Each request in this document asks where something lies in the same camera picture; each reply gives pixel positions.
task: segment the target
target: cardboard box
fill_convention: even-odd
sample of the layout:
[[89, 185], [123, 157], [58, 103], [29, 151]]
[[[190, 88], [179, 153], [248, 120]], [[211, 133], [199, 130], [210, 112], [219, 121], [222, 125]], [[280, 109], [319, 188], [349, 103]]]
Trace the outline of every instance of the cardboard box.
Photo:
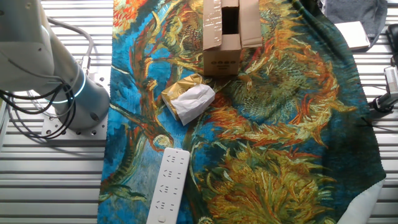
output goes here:
[[204, 0], [204, 75], [237, 75], [242, 49], [261, 46], [258, 0]]

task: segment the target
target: power socket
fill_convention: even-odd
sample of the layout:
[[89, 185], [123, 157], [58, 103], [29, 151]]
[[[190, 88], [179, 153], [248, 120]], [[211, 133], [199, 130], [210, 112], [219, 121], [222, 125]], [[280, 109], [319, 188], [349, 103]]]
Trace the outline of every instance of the power socket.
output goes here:
[[166, 148], [160, 164], [147, 224], [175, 224], [187, 176], [190, 153]]

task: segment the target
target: metal grated table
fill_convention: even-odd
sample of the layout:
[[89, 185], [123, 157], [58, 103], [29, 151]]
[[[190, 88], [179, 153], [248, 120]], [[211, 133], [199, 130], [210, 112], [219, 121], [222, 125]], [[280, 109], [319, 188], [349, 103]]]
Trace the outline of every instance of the metal grated table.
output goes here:
[[[388, 0], [386, 25], [398, 23], [398, 0]], [[113, 1], [42, 1], [48, 16], [81, 27], [95, 41], [90, 77], [108, 87]], [[67, 49], [81, 59], [88, 42], [79, 34], [52, 26]], [[385, 35], [367, 53], [354, 55], [368, 101], [383, 95], [383, 69], [391, 50]], [[19, 106], [33, 108], [31, 103]], [[41, 115], [22, 114], [37, 133]], [[374, 122], [390, 129], [374, 128], [387, 179], [368, 223], [398, 223], [398, 110]], [[94, 224], [103, 166], [105, 141], [37, 144], [8, 123], [2, 131], [0, 150], [0, 223]]]

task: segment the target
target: sunflower painting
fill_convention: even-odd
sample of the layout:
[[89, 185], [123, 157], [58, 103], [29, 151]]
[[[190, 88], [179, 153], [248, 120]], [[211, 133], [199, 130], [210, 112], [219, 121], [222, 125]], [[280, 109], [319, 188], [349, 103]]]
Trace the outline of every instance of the sunflower painting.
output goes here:
[[177, 223], [337, 223], [385, 178], [351, 52], [313, 1], [259, 0], [262, 47], [182, 126], [160, 92], [203, 73], [203, 1], [115, 0], [98, 223], [146, 223], [163, 150], [190, 151]]

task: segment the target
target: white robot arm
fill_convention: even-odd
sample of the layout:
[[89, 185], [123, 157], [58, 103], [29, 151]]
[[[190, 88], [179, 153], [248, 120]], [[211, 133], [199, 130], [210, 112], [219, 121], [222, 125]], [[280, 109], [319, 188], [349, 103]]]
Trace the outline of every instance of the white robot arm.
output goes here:
[[[83, 57], [83, 63], [84, 70], [52, 32], [39, 0], [0, 0], [0, 90], [34, 90], [44, 95], [61, 81], [67, 83], [76, 106], [69, 128], [91, 128], [106, 117], [109, 95], [88, 78], [88, 56]], [[67, 97], [58, 94], [52, 106], [62, 114], [60, 121], [68, 122]]]

